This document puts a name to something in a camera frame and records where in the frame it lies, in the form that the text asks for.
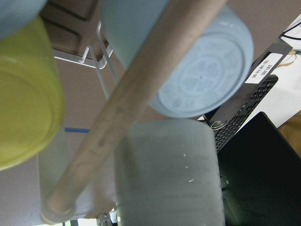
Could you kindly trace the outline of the black computer monitor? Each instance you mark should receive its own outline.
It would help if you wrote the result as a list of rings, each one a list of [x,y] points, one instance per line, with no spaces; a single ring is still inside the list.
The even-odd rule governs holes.
[[[301,159],[264,112],[219,152],[228,226],[298,226]]]

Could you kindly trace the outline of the black keyboard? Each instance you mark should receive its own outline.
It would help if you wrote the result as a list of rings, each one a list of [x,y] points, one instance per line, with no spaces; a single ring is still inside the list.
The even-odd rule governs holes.
[[[214,131],[216,150],[220,151],[225,144],[231,140],[236,132],[242,127],[249,115],[253,112],[256,106],[263,100],[269,91],[278,82],[276,75],[270,75],[257,88],[257,90],[250,95],[246,102],[240,109],[232,116],[232,118],[221,121],[210,121],[211,129]]]

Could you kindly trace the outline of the grey plastic cup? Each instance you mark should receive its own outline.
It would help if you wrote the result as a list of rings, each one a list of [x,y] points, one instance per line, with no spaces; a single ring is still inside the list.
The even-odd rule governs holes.
[[[133,125],[114,153],[120,226],[223,226],[213,131],[189,119]]]

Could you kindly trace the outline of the light blue cup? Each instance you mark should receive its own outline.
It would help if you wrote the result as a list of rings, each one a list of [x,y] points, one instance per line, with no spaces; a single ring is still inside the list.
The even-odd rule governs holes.
[[[46,0],[1,0],[0,38],[19,31],[34,19],[46,5]]]
[[[166,0],[104,0],[101,24],[124,68],[149,35]],[[208,113],[244,83],[253,59],[253,40],[244,22],[225,5],[162,85],[150,106],[171,118]]]

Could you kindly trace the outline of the yellow plastic cup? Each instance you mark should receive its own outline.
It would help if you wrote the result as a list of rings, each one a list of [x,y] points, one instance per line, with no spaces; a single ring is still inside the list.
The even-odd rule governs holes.
[[[62,124],[65,100],[40,17],[0,41],[0,168],[39,153]]]

